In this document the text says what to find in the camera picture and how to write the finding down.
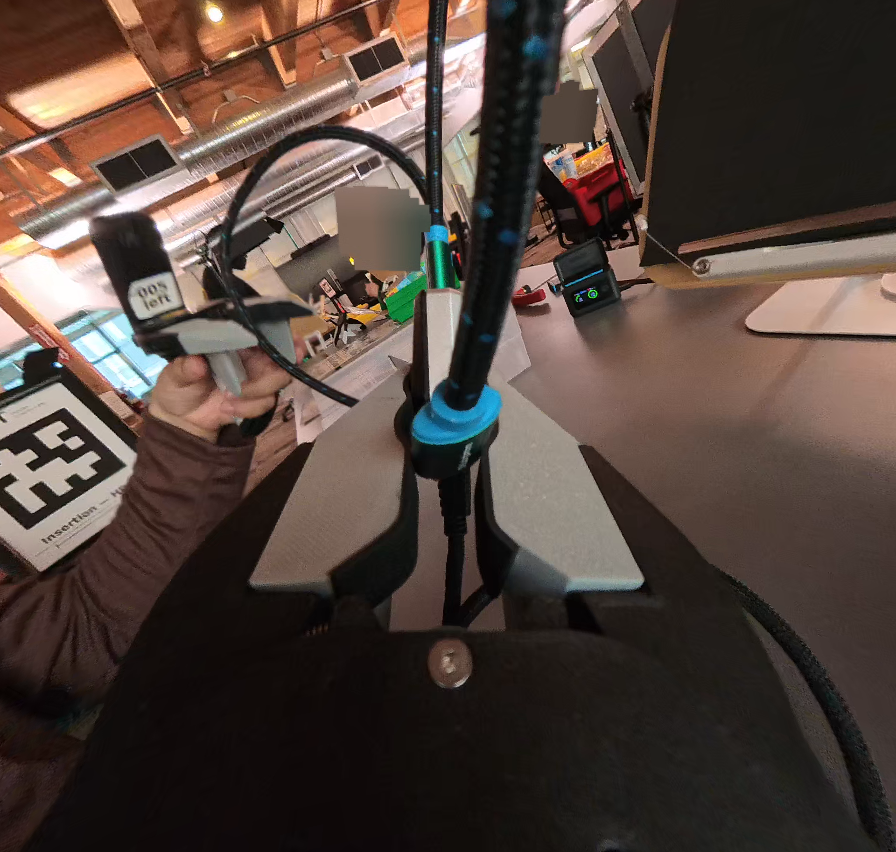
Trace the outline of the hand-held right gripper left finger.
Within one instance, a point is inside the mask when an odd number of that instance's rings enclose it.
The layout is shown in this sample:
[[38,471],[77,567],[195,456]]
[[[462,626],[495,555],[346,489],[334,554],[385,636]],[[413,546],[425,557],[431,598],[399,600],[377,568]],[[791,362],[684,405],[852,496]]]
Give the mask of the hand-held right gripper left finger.
[[314,441],[250,587],[330,602],[390,604],[418,559],[419,491],[395,418],[406,401],[405,357]]

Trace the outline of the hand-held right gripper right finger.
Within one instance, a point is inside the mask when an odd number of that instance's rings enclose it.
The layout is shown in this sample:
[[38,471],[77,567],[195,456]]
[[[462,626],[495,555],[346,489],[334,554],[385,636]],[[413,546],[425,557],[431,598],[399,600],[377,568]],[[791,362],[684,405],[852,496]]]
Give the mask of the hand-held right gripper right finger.
[[492,597],[642,588],[644,575],[582,447],[499,384],[497,435],[477,472],[477,566]]

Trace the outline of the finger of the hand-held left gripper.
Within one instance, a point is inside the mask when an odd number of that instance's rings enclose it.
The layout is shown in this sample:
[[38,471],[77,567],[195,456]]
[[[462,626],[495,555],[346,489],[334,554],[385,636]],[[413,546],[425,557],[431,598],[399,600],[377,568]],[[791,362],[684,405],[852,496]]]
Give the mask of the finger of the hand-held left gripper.
[[252,297],[243,301],[250,326],[233,302],[219,300],[176,326],[178,354],[217,354],[261,347],[268,343],[278,354],[295,354],[291,321],[313,316],[315,310],[297,297]]

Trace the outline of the braided hdmi cable green plugs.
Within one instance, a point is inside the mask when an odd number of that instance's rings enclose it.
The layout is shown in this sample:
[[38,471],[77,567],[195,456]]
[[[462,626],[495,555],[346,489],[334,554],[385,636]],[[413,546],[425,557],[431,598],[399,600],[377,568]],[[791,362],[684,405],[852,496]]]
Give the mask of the braided hdmi cable green plugs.
[[500,393],[488,385],[529,234],[542,146],[543,99],[558,75],[568,0],[487,0],[471,250],[450,368],[409,429],[414,468],[463,471],[497,430]]
[[[413,167],[409,156],[390,141],[368,131],[340,126],[312,127],[289,133],[282,141],[277,141],[272,145],[258,164],[251,168],[247,178],[236,192],[222,223],[222,242],[217,261],[228,298],[230,298],[239,320],[258,336],[262,351],[271,355],[276,365],[287,370],[302,384],[323,393],[325,397],[341,405],[352,407],[357,405],[354,398],[343,392],[335,391],[306,375],[298,366],[293,366],[294,356],[282,354],[275,348],[274,343],[270,342],[263,334],[259,319],[253,315],[251,306],[244,303],[242,294],[237,290],[232,272],[232,236],[241,209],[252,193],[252,189],[277,159],[301,145],[323,140],[357,143],[387,157],[409,177],[423,197],[424,203],[428,203],[429,189],[423,172],[421,169]],[[464,537],[470,514],[469,471],[466,468],[462,469],[461,476],[460,479],[449,477],[440,481],[438,485],[444,534],[447,537],[443,618],[461,613],[473,615],[476,612],[474,606],[476,603],[490,601],[484,588],[477,589],[465,602],[461,598]],[[828,672],[797,633],[772,610],[770,605],[727,573],[720,572],[720,576],[723,582],[735,592],[737,602],[744,604],[745,610],[769,632],[800,672],[802,679],[805,680],[815,700],[819,703],[840,747],[860,823],[881,850],[894,850],[892,815],[879,771],[855,717],[833,680],[830,679]]]

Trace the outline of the clear plastic bin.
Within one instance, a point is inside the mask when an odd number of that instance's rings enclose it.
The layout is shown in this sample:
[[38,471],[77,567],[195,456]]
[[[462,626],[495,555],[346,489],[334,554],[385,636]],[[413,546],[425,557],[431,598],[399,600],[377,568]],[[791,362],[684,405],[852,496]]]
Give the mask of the clear plastic bin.
[[[427,368],[427,391],[449,373],[454,341],[462,314],[462,293],[458,289],[426,289],[424,298],[427,351],[422,354]],[[308,361],[304,370],[331,388],[351,398],[363,399],[383,382],[404,370],[414,358],[414,321],[398,324],[389,318],[376,322],[338,349],[323,349]],[[513,309],[506,311],[494,354],[489,383],[508,383],[531,366],[521,327]],[[310,443],[320,432],[340,419],[345,409],[337,402],[294,383],[293,405],[297,443]]]

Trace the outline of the person's left forearm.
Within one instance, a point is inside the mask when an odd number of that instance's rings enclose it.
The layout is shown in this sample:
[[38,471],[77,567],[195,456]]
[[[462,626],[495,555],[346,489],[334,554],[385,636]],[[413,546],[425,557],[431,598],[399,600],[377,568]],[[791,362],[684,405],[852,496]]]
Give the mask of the person's left forearm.
[[154,418],[112,522],[66,571],[2,585],[2,733],[105,694],[162,591],[240,502],[255,440]]

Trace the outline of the person's left hand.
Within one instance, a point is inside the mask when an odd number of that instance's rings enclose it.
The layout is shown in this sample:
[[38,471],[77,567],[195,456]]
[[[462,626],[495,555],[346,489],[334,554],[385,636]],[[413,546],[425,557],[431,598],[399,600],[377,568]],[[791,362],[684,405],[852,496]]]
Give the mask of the person's left hand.
[[292,377],[257,347],[235,356],[245,374],[238,394],[218,387],[205,356],[171,361],[151,393],[151,417],[208,443],[217,443],[229,426],[261,425]]

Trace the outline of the ceiling air vent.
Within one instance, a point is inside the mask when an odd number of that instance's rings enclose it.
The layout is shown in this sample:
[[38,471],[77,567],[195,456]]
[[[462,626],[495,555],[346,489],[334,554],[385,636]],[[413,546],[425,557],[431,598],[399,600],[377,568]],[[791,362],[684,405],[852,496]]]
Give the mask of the ceiling air vent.
[[359,88],[371,88],[410,68],[406,48],[393,32],[369,41],[342,56]]
[[115,196],[151,185],[185,169],[165,137],[153,134],[90,162],[98,180]]

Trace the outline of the green plastic bin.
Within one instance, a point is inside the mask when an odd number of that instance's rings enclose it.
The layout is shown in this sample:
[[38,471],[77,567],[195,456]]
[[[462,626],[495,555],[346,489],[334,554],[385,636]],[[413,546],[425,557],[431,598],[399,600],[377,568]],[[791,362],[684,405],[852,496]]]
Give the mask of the green plastic bin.
[[384,281],[380,288],[380,309],[394,322],[403,324],[412,319],[415,299],[427,289],[427,276],[416,271],[403,279],[395,277]]

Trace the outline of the small black device blue display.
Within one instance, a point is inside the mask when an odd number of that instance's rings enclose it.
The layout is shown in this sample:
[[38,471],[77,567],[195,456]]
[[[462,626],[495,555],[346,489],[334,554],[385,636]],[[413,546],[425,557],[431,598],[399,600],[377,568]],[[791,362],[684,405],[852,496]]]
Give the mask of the small black device blue display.
[[559,295],[574,320],[621,302],[622,291],[605,246],[598,238],[556,254],[553,265]]

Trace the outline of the red office chair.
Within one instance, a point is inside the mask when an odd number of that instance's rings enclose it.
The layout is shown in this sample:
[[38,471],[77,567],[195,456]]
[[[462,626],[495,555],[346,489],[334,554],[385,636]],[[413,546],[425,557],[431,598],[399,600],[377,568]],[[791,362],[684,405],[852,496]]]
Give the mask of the red office chair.
[[624,171],[613,161],[563,182],[572,197],[577,220],[584,233],[604,244],[633,242],[630,209],[639,201]]

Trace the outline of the silver framed monitor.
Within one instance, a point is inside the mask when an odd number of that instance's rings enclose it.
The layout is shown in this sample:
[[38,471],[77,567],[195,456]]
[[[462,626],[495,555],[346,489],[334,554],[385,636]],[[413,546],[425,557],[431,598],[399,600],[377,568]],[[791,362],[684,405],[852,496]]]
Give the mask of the silver framed monitor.
[[584,63],[599,94],[608,136],[640,196],[646,184],[659,56],[677,0],[614,1],[585,48]]

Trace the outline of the silver ventilation duct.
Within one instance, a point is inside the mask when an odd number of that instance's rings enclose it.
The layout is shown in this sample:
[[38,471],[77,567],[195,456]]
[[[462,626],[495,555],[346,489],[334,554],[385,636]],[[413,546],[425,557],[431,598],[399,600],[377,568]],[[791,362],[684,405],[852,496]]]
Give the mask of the silver ventilation duct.
[[216,124],[213,128],[174,147],[179,167],[123,192],[110,191],[100,182],[15,213],[18,231],[34,243],[57,250],[87,236],[87,222],[100,214],[144,210],[183,193],[209,175],[246,161],[270,148],[284,136],[331,119],[351,106],[392,91],[425,73],[423,49],[409,54],[396,66],[381,69],[360,80],[351,56],[330,61],[328,74],[296,84],[254,110]]

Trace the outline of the tag sign in black frame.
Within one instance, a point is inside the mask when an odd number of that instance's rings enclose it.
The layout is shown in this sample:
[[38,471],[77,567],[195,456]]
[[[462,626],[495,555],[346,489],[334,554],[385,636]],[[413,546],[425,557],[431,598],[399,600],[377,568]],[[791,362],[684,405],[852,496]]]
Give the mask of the tag sign in black frame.
[[137,434],[52,363],[2,393],[2,572],[40,575],[112,521],[133,473]]

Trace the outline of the black monitor with tan frame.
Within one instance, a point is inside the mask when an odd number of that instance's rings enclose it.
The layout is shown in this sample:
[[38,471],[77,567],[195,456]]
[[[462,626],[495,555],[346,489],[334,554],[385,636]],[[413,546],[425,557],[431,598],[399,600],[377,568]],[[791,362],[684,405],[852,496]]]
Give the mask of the black monitor with tan frame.
[[641,243],[675,290],[780,284],[761,334],[894,338],[895,0],[677,0]]

